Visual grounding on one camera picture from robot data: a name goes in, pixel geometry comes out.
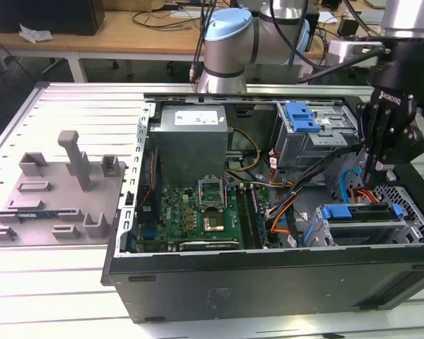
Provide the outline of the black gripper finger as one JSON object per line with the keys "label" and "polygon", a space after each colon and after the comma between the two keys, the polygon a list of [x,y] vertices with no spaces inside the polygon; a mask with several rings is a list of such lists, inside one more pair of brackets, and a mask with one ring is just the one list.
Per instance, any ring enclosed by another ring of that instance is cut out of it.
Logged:
{"label": "black gripper finger", "polygon": [[358,135],[365,149],[365,166],[363,170],[363,181],[365,186],[375,186],[375,165],[377,154],[375,152],[375,139],[377,136],[377,110],[378,104],[361,102],[357,105]]}
{"label": "black gripper finger", "polygon": [[387,172],[412,161],[417,135],[411,123],[416,107],[384,108],[377,118],[376,185],[387,181]]}

